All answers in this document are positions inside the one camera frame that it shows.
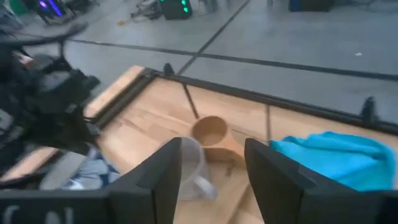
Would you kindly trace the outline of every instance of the concrete floor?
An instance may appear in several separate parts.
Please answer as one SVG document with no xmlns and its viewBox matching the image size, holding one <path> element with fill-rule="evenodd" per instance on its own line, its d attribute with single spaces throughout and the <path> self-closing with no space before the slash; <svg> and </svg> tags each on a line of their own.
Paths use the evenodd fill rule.
<svg viewBox="0 0 398 224">
<path fill-rule="evenodd" d="M 117 26 L 138 0 L 102 0 L 77 19 L 90 27 L 68 43 L 67 59 L 101 79 L 97 93 L 131 65 L 161 69 L 170 62 L 176 71 L 184 68 L 184 76 L 350 113 L 359 113 L 365 97 L 375 96 L 381 118 L 398 123 L 398 82 L 383 80 L 398 75 L 398 13 L 349 6 L 291 13 L 286 0 L 274 1 L 270 6 L 266 0 L 218 0 L 219 11 L 203 15 L 203 6 L 192 0 L 196 11 L 186 21 Z M 37 21 L 22 32 L 51 35 L 64 29 Z M 28 51 L 55 54 L 57 48 Z M 359 72 L 336 75 L 318 67 Z"/>
</svg>

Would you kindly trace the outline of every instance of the blue cloth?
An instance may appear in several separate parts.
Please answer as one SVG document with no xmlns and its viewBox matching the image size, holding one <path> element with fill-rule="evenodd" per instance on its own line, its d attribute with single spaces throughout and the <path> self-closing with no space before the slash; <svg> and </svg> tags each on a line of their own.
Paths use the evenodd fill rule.
<svg viewBox="0 0 398 224">
<path fill-rule="evenodd" d="M 271 141 L 271 149 L 356 190 L 387 190 L 394 185 L 393 150 L 372 139 L 325 132 Z"/>
</svg>

